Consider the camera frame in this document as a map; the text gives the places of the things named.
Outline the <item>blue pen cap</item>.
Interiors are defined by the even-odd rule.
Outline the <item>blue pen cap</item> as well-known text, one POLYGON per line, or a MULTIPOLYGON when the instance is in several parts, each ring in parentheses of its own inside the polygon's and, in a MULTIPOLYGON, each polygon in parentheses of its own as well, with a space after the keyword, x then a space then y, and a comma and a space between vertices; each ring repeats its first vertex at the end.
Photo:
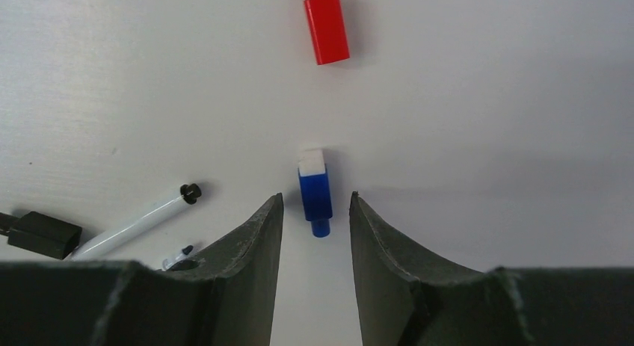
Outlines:
POLYGON ((298 181, 304 217, 310 223, 312 234, 317 238, 327 237, 333 208, 322 149, 308 149, 299 154, 298 181))

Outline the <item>white pen blue tip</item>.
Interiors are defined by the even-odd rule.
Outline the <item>white pen blue tip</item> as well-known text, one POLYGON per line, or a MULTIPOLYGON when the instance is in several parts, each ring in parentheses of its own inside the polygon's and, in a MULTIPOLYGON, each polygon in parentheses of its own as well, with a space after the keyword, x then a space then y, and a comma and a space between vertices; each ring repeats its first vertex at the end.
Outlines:
POLYGON ((177 253, 174 253, 173 255, 168 256, 166 259, 164 259, 161 262, 161 270, 167 271, 170 268, 172 268, 174 265, 176 265, 177 263, 186 260, 190 256, 193 250, 194 250, 194 246, 190 244, 181 248, 177 253))

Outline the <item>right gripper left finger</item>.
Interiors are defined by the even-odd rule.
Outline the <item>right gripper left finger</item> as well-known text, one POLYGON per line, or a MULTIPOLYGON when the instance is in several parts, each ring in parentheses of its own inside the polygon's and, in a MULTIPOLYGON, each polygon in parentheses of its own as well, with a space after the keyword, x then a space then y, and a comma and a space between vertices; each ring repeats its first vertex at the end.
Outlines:
POLYGON ((3 345, 268 345, 284 202, 168 271, 139 262, 4 262, 3 345))

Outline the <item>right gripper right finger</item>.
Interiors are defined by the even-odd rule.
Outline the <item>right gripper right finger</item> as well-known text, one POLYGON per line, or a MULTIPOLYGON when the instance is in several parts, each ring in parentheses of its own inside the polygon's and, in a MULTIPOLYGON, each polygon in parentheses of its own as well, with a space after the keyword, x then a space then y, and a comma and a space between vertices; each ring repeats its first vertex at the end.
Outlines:
POLYGON ((450 261, 357 192, 351 256, 365 345, 631 345, 632 268, 495 268, 450 261))

